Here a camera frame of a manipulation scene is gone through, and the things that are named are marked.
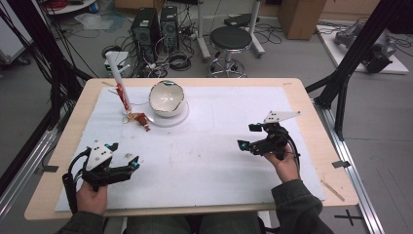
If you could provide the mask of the red keychain charm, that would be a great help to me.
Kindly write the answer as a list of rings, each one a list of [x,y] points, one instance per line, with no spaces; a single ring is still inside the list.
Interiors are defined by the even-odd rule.
[[[124,90],[123,86],[121,84],[118,84],[116,86],[116,91],[117,91],[117,94],[118,94],[125,110],[130,111],[130,105],[127,101],[126,93],[125,93],[125,90]]]
[[[136,122],[139,126],[143,127],[146,132],[150,131],[149,121],[144,113],[129,113],[123,118],[123,123]]]

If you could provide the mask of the person's right hand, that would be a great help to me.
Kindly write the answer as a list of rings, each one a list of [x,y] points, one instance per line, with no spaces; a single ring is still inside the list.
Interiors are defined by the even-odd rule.
[[[289,146],[284,148],[282,160],[279,160],[272,152],[266,153],[264,157],[274,166],[282,183],[300,178],[294,154]]]

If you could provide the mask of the white ceramic bowl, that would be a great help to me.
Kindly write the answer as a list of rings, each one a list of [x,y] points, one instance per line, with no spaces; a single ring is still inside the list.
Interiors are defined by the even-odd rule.
[[[170,80],[155,84],[149,94],[152,110],[162,117],[178,115],[184,105],[185,94],[181,86]]]

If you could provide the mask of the thin wooden stick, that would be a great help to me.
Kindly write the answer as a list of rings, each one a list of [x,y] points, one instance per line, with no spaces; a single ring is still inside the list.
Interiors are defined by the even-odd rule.
[[[331,191],[339,200],[342,202],[345,202],[345,198],[338,192],[336,191],[331,185],[329,185],[326,181],[323,179],[320,181],[329,191]]]

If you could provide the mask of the white peg stand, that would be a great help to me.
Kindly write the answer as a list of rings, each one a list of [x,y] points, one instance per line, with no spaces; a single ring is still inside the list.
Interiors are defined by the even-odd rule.
[[[125,87],[125,85],[124,85],[124,83],[123,83],[123,80],[122,80],[122,77],[121,77],[121,73],[120,73],[120,71],[119,71],[118,68],[117,68],[117,64],[115,63],[114,59],[112,58],[111,51],[110,51],[110,52],[107,52],[107,53],[105,54],[105,56],[106,56],[106,59],[109,60],[109,63],[110,63],[110,66],[111,66],[111,70],[112,70],[112,74],[113,74],[113,77],[114,77],[115,82],[116,82],[116,86],[117,86],[118,84],[121,84],[121,85],[123,86],[124,90],[125,90],[126,97],[127,97],[127,101],[128,101],[128,103],[129,103],[129,105],[130,105],[130,111],[126,111],[126,110],[125,110],[125,111],[126,111],[127,114],[129,114],[129,113],[132,112],[132,107],[131,107],[131,102],[130,102],[130,99],[129,99],[129,97],[128,97],[127,91],[126,91],[126,87]]]

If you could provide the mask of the cardboard box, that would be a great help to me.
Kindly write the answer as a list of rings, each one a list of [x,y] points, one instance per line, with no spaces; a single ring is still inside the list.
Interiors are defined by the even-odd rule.
[[[310,40],[326,0],[282,0],[278,20],[289,40]]]

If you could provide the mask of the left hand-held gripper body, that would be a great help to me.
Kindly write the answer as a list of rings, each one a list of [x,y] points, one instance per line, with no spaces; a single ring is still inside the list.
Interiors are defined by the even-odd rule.
[[[109,144],[98,140],[94,142],[82,174],[82,179],[93,188],[93,191],[107,184],[108,168],[112,156],[113,150]]]

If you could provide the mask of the white floor board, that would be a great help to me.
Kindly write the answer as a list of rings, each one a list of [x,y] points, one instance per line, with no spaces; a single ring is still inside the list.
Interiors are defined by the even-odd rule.
[[[318,25],[317,30],[319,33],[319,38],[321,39],[324,47],[328,51],[335,66],[344,58],[348,49],[344,45],[337,45],[334,43],[335,35],[337,30],[333,26]],[[380,71],[381,74],[407,74],[409,70],[404,66],[404,64],[397,59],[396,56],[390,56],[391,63],[388,64],[384,69]]]

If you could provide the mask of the black computer tower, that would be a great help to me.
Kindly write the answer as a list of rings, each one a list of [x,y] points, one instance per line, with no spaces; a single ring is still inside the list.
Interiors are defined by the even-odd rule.
[[[131,26],[133,40],[141,46],[155,45],[161,39],[158,12],[155,8],[140,8]]]
[[[164,50],[172,52],[178,48],[177,8],[164,6],[160,18]]]

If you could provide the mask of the black metal frame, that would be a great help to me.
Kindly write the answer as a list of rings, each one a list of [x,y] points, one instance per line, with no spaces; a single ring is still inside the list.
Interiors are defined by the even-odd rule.
[[[89,81],[92,79],[91,75],[79,69],[63,55],[54,35],[32,0],[6,0],[6,2],[33,39],[34,45],[28,45],[28,41],[2,9],[0,9],[0,18],[16,34],[22,45],[35,59],[43,76],[51,84],[50,101],[52,106],[5,173],[0,176],[0,197],[11,186],[12,180],[27,161],[28,154],[40,140],[43,133],[57,124],[60,118],[60,109],[67,102],[75,101],[80,97],[83,91],[81,80]]]
[[[343,123],[350,78],[380,34],[401,17],[409,3],[413,4],[413,0],[380,0],[338,67],[325,78],[305,88],[307,93],[323,88],[315,98],[316,105],[323,109],[330,109],[332,101],[338,98],[334,132],[340,140],[344,140]]]

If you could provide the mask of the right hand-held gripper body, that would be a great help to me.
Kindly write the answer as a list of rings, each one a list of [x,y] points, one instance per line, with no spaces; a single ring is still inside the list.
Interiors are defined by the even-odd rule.
[[[262,123],[262,131],[267,133],[264,139],[250,143],[249,152],[253,155],[263,156],[265,153],[272,152],[279,160],[283,159],[284,148],[291,143],[292,148],[296,149],[288,130],[281,125],[281,121],[297,117],[300,111],[274,111],[271,110]]]

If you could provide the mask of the white foam mat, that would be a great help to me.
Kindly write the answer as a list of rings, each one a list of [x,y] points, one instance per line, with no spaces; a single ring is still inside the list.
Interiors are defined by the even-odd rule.
[[[136,156],[140,164],[129,180],[109,186],[109,209],[272,204],[271,190],[280,179],[265,158],[241,151],[238,140],[264,138],[248,125],[263,121],[271,110],[290,110],[284,89],[187,87],[184,92],[187,119],[170,128],[151,124],[149,132],[123,123],[123,107],[112,89],[100,92],[78,151],[96,140],[118,142],[112,166]]]

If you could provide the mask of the black round stool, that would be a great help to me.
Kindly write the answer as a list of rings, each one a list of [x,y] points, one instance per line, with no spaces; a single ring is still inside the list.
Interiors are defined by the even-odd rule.
[[[208,66],[208,76],[217,78],[244,78],[244,65],[233,58],[234,54],[244,53],[252,44],[251,35],[244,29],[235,26],[223,26],[211,31],[209,43],[217,51]]]

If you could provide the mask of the white round base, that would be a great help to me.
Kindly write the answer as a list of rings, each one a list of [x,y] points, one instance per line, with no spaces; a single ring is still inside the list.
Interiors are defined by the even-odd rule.
[[[142,107],[143,112],[145,113],[149,122],[157,127],[161,128],[170,128],[178,126],[183,123],[189,116],[189,104],[187,101],[184,102],[181,111],[172,117],[163,117],[155,113],[155,111],[150,107],[149,103],[146,103]]]

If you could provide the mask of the white metal rack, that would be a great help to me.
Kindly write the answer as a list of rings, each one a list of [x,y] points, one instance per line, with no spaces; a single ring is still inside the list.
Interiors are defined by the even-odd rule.
[[[203,55],[203,60],[209,61],[210,52],[208,50],[207,43],[205,41],[204,34],[203,34],[204,0],[197,0],[197,5],[198,5],[198,20],[197,20],[198,29],[195,35],[196,35],[197,42],[199,44],[199,47]],[[261,0],[254,0],[253,5],[252,5],[252,10],[251,10],[251,18],[250,18],[249,26],[245,28],[251,36],[252,48],[255,50],[257,57],[259,59],[265,54],[265,50],[263,49],[260,42],[254,35],[255,25],[256,25],[256,20],[258,19],[260,5],[261,5]]]

